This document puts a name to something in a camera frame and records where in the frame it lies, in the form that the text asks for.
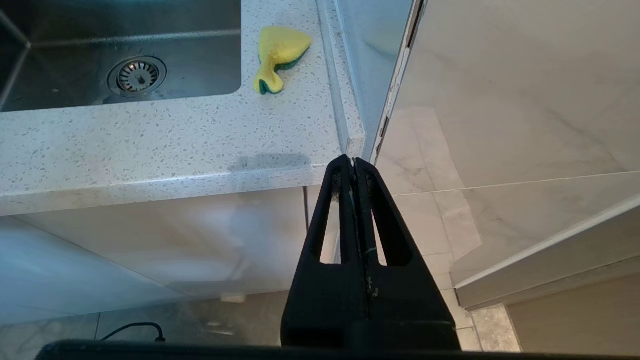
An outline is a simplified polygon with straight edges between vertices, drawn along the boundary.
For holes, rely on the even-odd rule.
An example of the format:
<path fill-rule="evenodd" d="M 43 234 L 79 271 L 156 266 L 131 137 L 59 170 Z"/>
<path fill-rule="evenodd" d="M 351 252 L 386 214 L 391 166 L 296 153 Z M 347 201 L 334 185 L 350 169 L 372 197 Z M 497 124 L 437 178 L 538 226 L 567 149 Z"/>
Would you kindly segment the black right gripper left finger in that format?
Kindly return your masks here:
<path fill-rule="evenodd" d="M 345 154 L 326 168 L 281 320 L 283 346 L 347 347 L 352 326 L 367 317 L 352 175 Z M 333 200 L 338 204 L 338 264 L 322 262 Z"/>

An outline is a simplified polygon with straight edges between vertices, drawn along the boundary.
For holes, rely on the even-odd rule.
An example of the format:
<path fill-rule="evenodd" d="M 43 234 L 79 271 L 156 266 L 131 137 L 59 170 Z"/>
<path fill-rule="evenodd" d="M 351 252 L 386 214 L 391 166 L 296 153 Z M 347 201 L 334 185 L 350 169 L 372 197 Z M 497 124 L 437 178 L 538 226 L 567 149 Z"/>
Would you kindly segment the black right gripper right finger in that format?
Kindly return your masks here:
<path fill-rule="evenodd" d="M 458 350 L 456 324 L 379 171 L 354 161 L 354 204 L 365 283 L 368 346 Z"/>

